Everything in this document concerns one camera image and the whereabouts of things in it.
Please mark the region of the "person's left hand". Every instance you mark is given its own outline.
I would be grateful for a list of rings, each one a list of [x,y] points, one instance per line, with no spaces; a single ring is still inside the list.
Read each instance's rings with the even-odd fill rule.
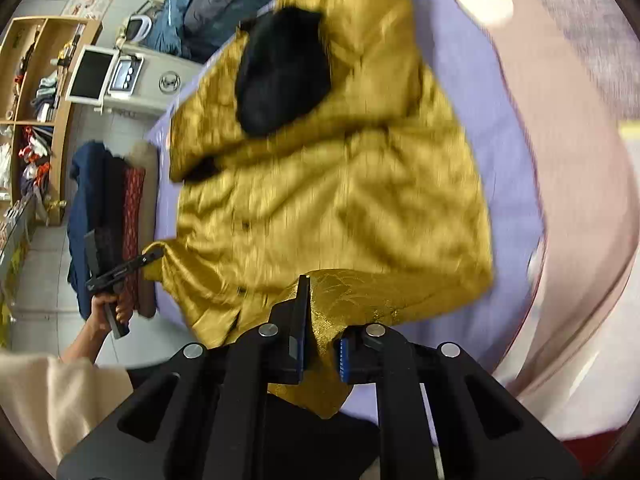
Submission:
[[[133,314],[134,308],[126,294],[101,292],[91,299],[89,321],[99,334],[106,335],[114,330],[117,336],[126,336]]]

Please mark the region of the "cream sleeved left forearm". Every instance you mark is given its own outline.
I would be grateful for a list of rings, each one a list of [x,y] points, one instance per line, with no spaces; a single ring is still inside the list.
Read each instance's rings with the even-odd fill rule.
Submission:
[[[65,356],[1,352],[1,409],[48,474],[132,393],[126,370],[94,364],[108,326],[87,322]]]

